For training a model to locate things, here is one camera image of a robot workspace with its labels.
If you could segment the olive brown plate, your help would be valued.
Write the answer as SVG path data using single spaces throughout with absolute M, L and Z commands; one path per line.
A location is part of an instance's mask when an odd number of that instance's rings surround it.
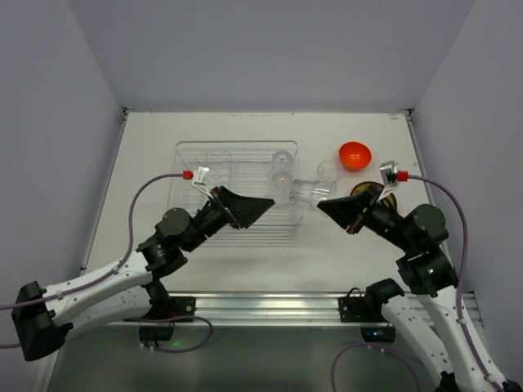
M 366 190 L 370 186 L 378 187 L 380 191 L 384 189 L 384 185 L 380 184 L 375 181 L 364 181 L 359 184 L 357 184 L 350 192 L 350 196 L 355 196 L 357 194 L 360 194 L 364 190 Z M 380 205 L 383 205 L 384 207 L 388 207 L 392 210 L 397 211 L 398 210 L 398 202 L 396 199 L 396 196 L 393 193 L 388 194 L 385 198 L 381 199 L 379 201 Z

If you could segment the orange bowl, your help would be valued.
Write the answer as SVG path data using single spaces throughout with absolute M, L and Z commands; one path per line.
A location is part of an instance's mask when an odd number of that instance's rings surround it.
M 348 171 L 361 171 L 372 161 L 371 150 L 357 141 L 349 141 L 338 150 L 338 157 L 342 166 Z

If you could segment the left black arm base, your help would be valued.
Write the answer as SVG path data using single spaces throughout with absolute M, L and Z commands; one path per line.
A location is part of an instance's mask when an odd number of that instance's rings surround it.
M 194 296 L 171 296 L 160 281 L 148 283 L 143 288 L 149 296 L 151 308 L 144 315 L 148 320 L 169 319 L 178 316 L 192 316 L 196 309 Z M 139 327 L 138 338 L 143 344 L 154 343 L 156 347 L 159 342 L 169 341 L 174 333 L 174 322 L 166 327 L 158 324 Z

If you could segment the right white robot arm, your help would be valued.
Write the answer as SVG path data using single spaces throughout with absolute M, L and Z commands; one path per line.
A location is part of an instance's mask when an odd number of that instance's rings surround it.
M 403 251 L 396 262 L 400 277 L 430 320 L 415 314 L 392 278 L 366 287 L 362 300 L 368 312 L 396 328 L 436 390 L 520 391 L 489 356 L 463 304 L 456 270 L 440 248 L 449 236 L 443 212 L 421 204 L 401 216 L 379 202 L 380 193 L 370 185 L 356 195 L 321 201 L 318 208 L 348 234 L 366 228 Z

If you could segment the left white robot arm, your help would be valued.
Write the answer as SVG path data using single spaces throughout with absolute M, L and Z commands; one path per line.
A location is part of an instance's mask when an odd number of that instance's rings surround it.
M 271 198 L 240 196 L 224 186 L 211 189 L 192 216 L 167 210 L 154 233 L 123 259 L 67 282 L 41 287 L 25 284 L 11 312 L 26 361 L 47 357 L 83 330 L 119 320 L 161 320 L 175 311 L 164 278 L 186 264 L 186 253 L 224 227 L 247 229 L 269 211 Z

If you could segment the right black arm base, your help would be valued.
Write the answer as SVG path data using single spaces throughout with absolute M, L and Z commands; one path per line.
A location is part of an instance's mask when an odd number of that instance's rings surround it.
M 373 283 L 364 291 L 353 287 L 345 296 L 337 299 L 340 321 L 358 323 L 365 342 L 392 344 L 396 340 L 396 330 L 382 316 L 381 308 L 391 298 L 404 294 L 404 290 L 392 278 Z

